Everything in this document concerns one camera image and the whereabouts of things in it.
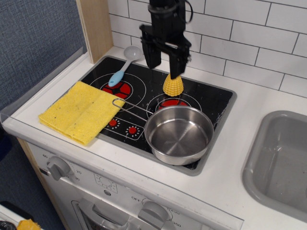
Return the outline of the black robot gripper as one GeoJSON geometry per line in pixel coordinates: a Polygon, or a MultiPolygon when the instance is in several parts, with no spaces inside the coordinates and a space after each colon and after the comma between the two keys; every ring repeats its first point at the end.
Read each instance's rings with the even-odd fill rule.
{"type": "Polygon", "coordinates": [[[184,37],[187,0],[151,0],[148,11],[151,25],[140,26],[142,48],[147,66],[153,69],[161,64],[161,53],[169,55],[170,77],[175,79],[185,71],[190,61],[191,43],[184,37]]]}

